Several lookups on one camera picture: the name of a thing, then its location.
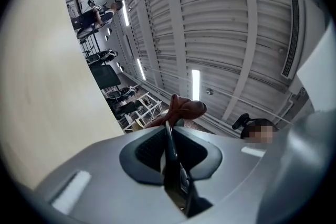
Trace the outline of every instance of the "fluorescent light tube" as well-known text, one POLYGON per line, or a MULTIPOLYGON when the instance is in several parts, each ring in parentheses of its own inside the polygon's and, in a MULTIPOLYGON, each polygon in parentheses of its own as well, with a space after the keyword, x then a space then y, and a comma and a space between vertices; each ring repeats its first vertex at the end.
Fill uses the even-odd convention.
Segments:
POLYGON ((138 65, 139 65, 139 68, 140 68, 140 71, 141 71, 142 78, 143 78, 143 80, 146 80, 145 74, 143 73, 143 70, 142 70, 142 66, 141 66, 140 60, 137 59, 137 61, 138 61, 138 65))
POLYGON ((127 17, 125 0, 123 0, 122 3, 124 4, 124 6, 123 6, 123 8, 122 8, 122 12, 124 13, 125 24, 126 24, 126 26, 129 26, 130 23, 129 23, 129 21, 128 21, 128 17, 127 17))
POLYGON ((201 73, 199 70, 192 70, 193 76, 193 100, 199 101, 200 100, 200 84, 201 84, 201 73))

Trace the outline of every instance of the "red cloth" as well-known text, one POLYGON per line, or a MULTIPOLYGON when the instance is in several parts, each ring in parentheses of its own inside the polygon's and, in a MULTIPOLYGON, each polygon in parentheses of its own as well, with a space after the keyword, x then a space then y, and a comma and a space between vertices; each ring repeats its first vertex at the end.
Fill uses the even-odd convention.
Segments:
POLYGON ((202 116, 207 109, 205 103, 201 101, 192 101, 173 94, 168 113, 149 123, 146 128, 164 125, 166 121, 169 121, 170 126, 174 126, 179 119, 194 120, 202 116))

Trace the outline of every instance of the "air vent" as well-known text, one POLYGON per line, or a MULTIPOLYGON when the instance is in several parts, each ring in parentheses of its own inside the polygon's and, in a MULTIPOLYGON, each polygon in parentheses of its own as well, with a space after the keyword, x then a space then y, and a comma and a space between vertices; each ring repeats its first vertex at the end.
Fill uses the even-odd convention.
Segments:
POLYGON ((287 79, 293 79, 296 74, 305 34, 304 2, 301 0, 291 0, 291 8, 292 24, 290 42, 286 61, 281 72, 281 75, 287 79))

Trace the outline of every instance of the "ventilation grille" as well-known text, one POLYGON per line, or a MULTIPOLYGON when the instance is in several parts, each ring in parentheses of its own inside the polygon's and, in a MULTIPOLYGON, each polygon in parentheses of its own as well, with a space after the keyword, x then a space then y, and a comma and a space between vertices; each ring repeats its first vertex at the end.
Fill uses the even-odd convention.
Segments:
POLYGON ((294 56, 296 53, 298 38, 299 38, 299 21, 300 21, 300 13, 299 13, 299 0, 292 0, 292 35, 289 45, 289 53, 286 59, 285 67, 282 71, 284 76, 288 76, 290 69, 292 67, 294 56))

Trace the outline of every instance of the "beige wall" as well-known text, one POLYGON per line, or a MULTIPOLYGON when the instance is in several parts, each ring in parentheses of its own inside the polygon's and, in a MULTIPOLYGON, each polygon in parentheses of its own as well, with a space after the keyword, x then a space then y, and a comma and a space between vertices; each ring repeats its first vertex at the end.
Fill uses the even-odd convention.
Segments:
POLYGON ((34 188, 88 145, 122 134, 82 56, 65 0, 12 0, 0 29, 0 144, 34 188))

